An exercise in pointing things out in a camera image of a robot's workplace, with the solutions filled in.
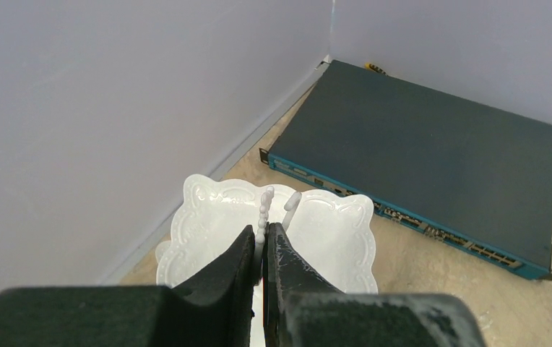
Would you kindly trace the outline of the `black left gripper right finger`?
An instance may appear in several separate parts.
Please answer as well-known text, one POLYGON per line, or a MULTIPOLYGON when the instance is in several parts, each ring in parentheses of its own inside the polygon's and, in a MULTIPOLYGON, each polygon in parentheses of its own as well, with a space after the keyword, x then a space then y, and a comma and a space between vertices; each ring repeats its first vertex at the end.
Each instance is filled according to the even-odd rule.
POLYGON ((294 249, 281 223, 269 224, 262 260, 265 345, 324 346, 329 323, 320 300, 343 292, 294 249))

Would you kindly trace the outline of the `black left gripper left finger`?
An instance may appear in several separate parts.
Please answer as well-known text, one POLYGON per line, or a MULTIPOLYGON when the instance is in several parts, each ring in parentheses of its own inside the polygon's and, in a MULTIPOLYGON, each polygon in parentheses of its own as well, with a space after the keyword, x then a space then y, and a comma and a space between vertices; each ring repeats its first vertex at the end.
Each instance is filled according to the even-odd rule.
POLYGON ((247 225, 198 273, 162 290, 161 346, 250 345, 254 249, 253 229, 247 225))

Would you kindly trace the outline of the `white three-tier cake stand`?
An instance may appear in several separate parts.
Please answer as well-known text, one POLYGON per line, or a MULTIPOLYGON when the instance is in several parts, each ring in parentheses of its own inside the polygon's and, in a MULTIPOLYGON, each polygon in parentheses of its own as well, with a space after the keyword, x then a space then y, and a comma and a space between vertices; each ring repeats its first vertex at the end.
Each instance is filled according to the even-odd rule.
POLYGON ((369 346, 372 321, 362 301, 377 294, 371 268, 376 254, 370 229, 374 207, 363 195, 339 197, 282 184, 213 181, 194 174, 184 182, 184 201, 174 214, 171 240, 158 261, 156 281, 173 288, 225 252, 250 225, 255 236, 250 345, 266 346, 263 330, 263 254, 269 224, 281 223, 294 249, 342 294, 321 299, 329 323, 324 346, 369 346))

